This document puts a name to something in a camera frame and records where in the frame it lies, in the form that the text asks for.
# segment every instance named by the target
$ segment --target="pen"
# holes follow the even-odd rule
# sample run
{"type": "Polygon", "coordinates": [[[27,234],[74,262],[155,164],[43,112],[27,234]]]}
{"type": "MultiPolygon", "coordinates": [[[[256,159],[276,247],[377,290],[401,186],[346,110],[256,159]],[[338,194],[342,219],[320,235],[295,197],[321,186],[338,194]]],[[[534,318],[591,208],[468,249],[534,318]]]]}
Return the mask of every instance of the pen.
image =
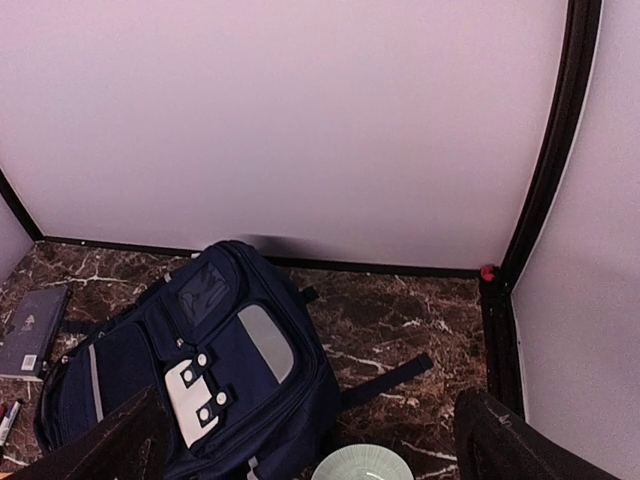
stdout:
{"type": "Polygon", "coordinates": [[[0,455],[2,454],[4,444],[7,442],[7,437],[11,431],[11,427],[18,416],[21,405],[22,402],[20,400],[16,400],[7,412],[7,415],[2,419],[2,423],[0,423],[0,455]]]}

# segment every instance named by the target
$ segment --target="bowl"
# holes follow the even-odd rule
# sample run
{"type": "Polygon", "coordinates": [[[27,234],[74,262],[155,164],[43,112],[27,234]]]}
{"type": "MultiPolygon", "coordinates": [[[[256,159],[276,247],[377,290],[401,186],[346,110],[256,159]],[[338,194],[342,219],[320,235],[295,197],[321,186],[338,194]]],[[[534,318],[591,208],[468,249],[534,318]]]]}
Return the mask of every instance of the bowl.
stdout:
{"type": "Polygon", "coordinates": [[[349,445],[325,458],[311,480],[414,480],[397,453],[379,445],[349,445]]]}

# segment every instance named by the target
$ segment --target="dark brown marble floor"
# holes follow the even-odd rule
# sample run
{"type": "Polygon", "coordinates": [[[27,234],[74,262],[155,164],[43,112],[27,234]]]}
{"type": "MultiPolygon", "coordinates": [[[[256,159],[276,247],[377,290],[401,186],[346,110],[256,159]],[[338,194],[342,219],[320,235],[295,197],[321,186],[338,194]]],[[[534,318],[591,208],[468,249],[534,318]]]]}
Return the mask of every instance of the dark brown marble floor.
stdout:
{"type": "MultiPolygon", "coordinates": [[[[67,319],[106,320],[147,285],[187,259],[39,243],[0,291],[0,339],[22,295],[67,284],[67,319]]],[[[343,387],[359,384],[426,351],[427,374],[339,418],[342,444],[377,443],[393,449],[417,480],[458,478],[453,406],[460,390],[486,387],[484,340],[477,282],[287,269],[320,299],[311,316],[343,387]]],[[[53,357],[81,337],[59,335],[53,357]]],[[[0,379],[0,399],[23,398],[0,471],[35,461],[40,450],[31,422],[40,385],[0,379]]]]}

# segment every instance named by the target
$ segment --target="book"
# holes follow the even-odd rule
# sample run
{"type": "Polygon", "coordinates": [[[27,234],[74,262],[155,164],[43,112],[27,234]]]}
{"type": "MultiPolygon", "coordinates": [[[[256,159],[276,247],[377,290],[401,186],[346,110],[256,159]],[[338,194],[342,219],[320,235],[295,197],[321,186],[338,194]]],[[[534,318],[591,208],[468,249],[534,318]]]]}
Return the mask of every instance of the book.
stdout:
{"type": "Polygon", "coordinates": [[[22,297],[0,346],[0,378],[42,381],[68,296],[69,289],[60,286],[22,297]]]}

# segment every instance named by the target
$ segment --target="backpack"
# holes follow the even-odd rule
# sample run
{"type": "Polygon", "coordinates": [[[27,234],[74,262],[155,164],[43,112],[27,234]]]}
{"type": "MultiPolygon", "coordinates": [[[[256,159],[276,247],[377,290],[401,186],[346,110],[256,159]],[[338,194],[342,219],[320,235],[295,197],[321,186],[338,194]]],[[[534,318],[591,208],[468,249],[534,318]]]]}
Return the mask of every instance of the backpack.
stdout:
{"type": "Polygon", "coordinates": [[[318,460],[341,411],[433,366],[422,354],[341,393],[313,298],[244,243],[207,248],[52,366],[35,419],[42,450],[155,386],[172,425],[166,479],[293,478],[318,460]]]}

